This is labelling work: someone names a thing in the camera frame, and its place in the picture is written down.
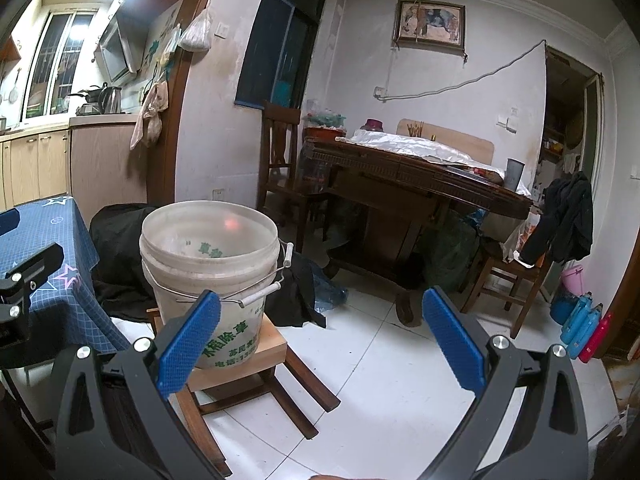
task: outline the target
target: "electrical cable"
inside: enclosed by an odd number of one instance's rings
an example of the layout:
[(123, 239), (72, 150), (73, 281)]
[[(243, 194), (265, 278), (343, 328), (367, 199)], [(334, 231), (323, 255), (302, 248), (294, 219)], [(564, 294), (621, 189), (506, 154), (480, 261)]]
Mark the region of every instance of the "electrical cable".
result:
[(541, 44), (545, 44), (546, 45), (546, 40), (541, 40), (538, 43), (536, 43), (534, 46), (532, 46), (529, 50), (527, 50), (526, 52), (520, 54), (517, 58), (511, 60), (510, 62), (508, 62), (506, 65), (502, 65), (499, 68), (496, 68), (495, 70), (493, 70), (492, 72), (488, 72), (486, 74), (482, 74), (481, 76), (476, 77), (475, 79), (470, 79), (468, 81), (459, 83), (457, 85), (453, 85), (453, 86), (447, 86), (445, 88), (441, 88), (440, 90), (433, 90), (433, 91), (428, 91), (428, 92), (422, 92), (419, 94), (407, 94), (407, 95), (392, 95), (392, 96), (374, 96), (378, 101), (382, 101), (387, 102), (387, 101), (396, 101), (399, 99), (418, 99), (420, 97), (426, 97), (428, 95), (437, 95), (437, 94), (442, 94), (443, 92), (449, 91), (449, 90), (456, 90), (458, 88), (462, 88), (463, 86), (469, 85), (471, 83), (477, 83), (478, 81), (484, 79), (485, 77), (489, 77), (491, 75), (496, 75), (498, 72), (500, 72), (500, 70), (504, 70), (505, 68), (510, 67), (512, 64), (516, 63), (517, 61), (521, 60), (523, 57), (527, 56), (528, 54), (530, 54), (531, 52), (533, 52), (534, 50), (537, 49), (537, 47), (539, 47)]

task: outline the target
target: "blue container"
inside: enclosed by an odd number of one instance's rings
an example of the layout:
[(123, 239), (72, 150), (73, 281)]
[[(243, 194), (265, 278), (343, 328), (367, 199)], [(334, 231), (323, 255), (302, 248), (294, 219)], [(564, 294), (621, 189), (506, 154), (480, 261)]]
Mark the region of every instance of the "blue container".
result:
[(569, 319), (562, 326), (560, 340), (565, 345), (568, 345), (577, 335), (580, 326), (584, 323), (584, 320), (587, 319), (591, 311), (592, 302), (593, 300), (590, 294), (585, 294), (578, 300), (578, 304), (575, 306), (571, 316), (569, 316)]
[(580, 298), (560, 285), (554, 300), (551, 302), (551, 319), (558, 325), (564, 325), (571, 316)]
[(598, 305), (589, 313), (583, 324), (580, 326), (580, 329), (578, 330), (574, 339), (566, 348), (567, 353), (569, 354), (569, 357), (571, 359), (575, 359), (578, 357), (578, 355), (580, 355), (580, 352), (582, 352), (582, 349), (587, 345), (589, 339), (591, 339), (591, 336), (596, 331), (601, 317), (602, 306)]

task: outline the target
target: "red bottle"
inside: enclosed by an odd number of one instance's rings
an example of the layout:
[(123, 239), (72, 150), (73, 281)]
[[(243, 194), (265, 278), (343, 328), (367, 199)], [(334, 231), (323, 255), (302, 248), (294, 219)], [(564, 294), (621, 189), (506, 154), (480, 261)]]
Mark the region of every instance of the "red bottle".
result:
[(596, 332), (593, 333), (587, 345), (582, 349), (580, 355), (578, 355), (578, 359), (583, 363), (588, 363), (589, 359), (593, 357), (593, 354), (601, 345), (604, 338), (606, 338), (607, 333), (609, 332), (609, 324), (611, 322), (612, 312), (607, 312), (606, 316), (602, 318), (602, 321), (598, 325)]

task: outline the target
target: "metal wire handle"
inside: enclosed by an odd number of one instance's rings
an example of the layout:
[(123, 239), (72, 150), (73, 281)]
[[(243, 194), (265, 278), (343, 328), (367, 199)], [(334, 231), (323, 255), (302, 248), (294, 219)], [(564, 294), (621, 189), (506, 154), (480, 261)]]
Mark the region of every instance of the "metal wire handle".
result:
[[(284, 247), (284, 251), (285, 251), (284, 260), (282, 262), (282, 267), (278, 267), (276, 270), (273, 270), (272, 272), (270, 272), (264, 278), (261, 278), (257, 282), (252, 283), (251, 285), (246, 286), (245, 288), (243, 288), (241, 290), (233, 292), (233, 293), (229, 294), (228, 296), (225, 296), (224, 298), (220, 298), (220, 301), (237, 303), (240, 306), (240, 308), (244, 308), (246, 305), (252, 304), (254, 301), (261, 300), (262, 298), (268, 296), (269, 294), (271, 294), (272, 292), (275, 292), (276, 290), (280, 290), (280, 287), (282, 286), (282, 282), (284, 280), (284, 275), (282, 275), (282, 271), (284, 269), (289, 269), (289, 267), (291, 266), (291, 257), (293, 255), (293, 244), (291, 242), (288, 243), (288, 244), (285, 244), (282, 240), (280, 240), (280, 245)], [(154, 284), (158, 288), (161, 288), (162, 290), (165, 290), (165, 291), (167, 291), (167, 292), (169, 292), (171, 294), (175, 294), (176, 296), (181, 296), (183, 298), (189, 298), (191, 300), (191, 301), (179, 301), (178, 300), (177, 303), (193, 303), (194, 301), (196, 301), (198, 299), (198, 296), (192, 296), (191, 294), (185, 294), (184, 292), (178, 292), (177, 290), (173, 290), (173, 289), (168, 288), (168, 287), (166, 287), (164, 285), (160, 285), (160, 283), (158, 283), (158, 280), (156, 280), (156, 277), (151, 273), (149, 268), (146, 266), (146, 263), (145, 263), (144, 260), (142, 260), (142, 265), (145, 267), (146, 272), (148, 273), (148, 275), (151, 277), (151, 280), (154, 282)], [(258, 292), (254, 292), (250, 296), (247, 296), (246, 298), (244, 298), (244, 300), (232, 300), (232, 299), (230, 299), (232, 296), (236, 296), (237, 294), (242, 294), (244, 291), (249, 290), (250, 288), (253, 288), (256, 285), (259, 285), (264, 280), (268, 280), (271, 276), (277, 274), (278, 272), (280, 272), (281, 275), (280, 275), (280, 279), (277, 282), (273, 282), (273, 283), (271, 283), (271, 285), (266, 286), (265, 288), (259, 290)]]

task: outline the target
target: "cup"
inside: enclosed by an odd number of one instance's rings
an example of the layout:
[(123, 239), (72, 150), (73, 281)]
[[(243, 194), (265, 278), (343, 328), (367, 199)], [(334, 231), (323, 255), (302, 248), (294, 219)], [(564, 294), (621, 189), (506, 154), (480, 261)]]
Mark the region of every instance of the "cup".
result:
[(514, 158), (507, 159), (507, 170), (504, 172), (504, 187), (509, 191), (516, 191), (522, 178), (524, 163)]

